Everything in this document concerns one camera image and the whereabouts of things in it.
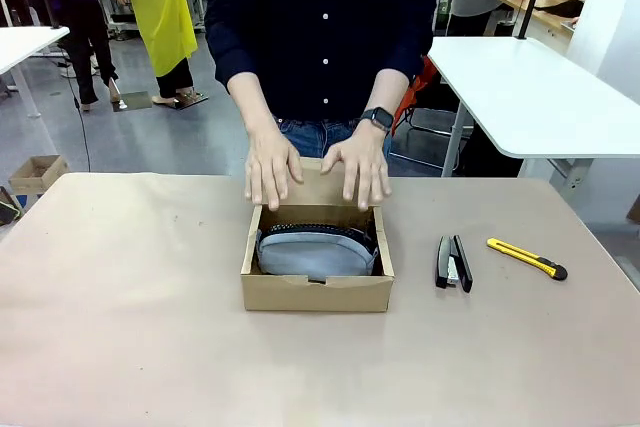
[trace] blue-gray bag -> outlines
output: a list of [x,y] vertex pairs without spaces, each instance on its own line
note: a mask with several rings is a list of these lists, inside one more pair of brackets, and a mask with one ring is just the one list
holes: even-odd
[[320,224],[275,225],[258,231],[257,252],[262,272],[307,275],[316,282],[371,275],[378,256],[375,241],[364,232]]

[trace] black watch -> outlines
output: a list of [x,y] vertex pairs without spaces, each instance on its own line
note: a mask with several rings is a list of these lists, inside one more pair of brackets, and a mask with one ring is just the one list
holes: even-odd
[[393,127],[393,115],[384,110],[382,107],[376,107],[375,109],[365,110],[360,120],[369,119],[373,125],[381,130],[389,133]]

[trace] yellow apron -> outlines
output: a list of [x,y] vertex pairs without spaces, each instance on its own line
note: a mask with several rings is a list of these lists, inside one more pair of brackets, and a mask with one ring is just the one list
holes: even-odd
[[198,50],[187,0],[131,0],[156,77]]

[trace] black zipper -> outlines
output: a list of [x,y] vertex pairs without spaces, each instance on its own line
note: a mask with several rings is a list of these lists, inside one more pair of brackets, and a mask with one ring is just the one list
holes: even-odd
[[362,232],[358,229],[353,228],[343,228],[337,227],[335,225],[326,225],[326,224],[278,224],[274,225],[270,229],[268,229],[262,237],[260,238],[260,242],[269,237],[270,235],[275,234],[301,234],[301,233],[319,233],[319,234],[331,234],[331,235],[341,235],[343,237],[348,237],[355,242],[358,242],[362,245],[367,251],[373,255],[376,251],[376,243],[374,240],[369,237],[366,233]]

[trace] beige tabletop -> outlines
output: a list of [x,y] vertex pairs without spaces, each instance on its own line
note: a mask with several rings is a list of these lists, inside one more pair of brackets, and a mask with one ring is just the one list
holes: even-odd
[[[524,13],[529,6],[529,0],[500,0],[502,3],[512,7],[516,10],[520,9]],[[567,0],[536,0],[536,7],[551,7],[552,5],[557,5],[562,2],[566,2]],[[563,27],[562,22],[566,22],[567,19],[565,17],[559,17],[557,15],[549,14],[548,12],[543,12],[541,10],[533,10],[533,17],[540,22],[542,22],[545,26],[553,29],[554,32],[564,35],[565,37],[571,38],[573,33]]]
[[[223,177],[68,174],[0,244],[0,424],[640,422],[640,296],[547,184],[394,179],[386,314],[245,312]],[[459,234],[473,290],[438,290]],[[485,246],[565,265],[566,282]]]

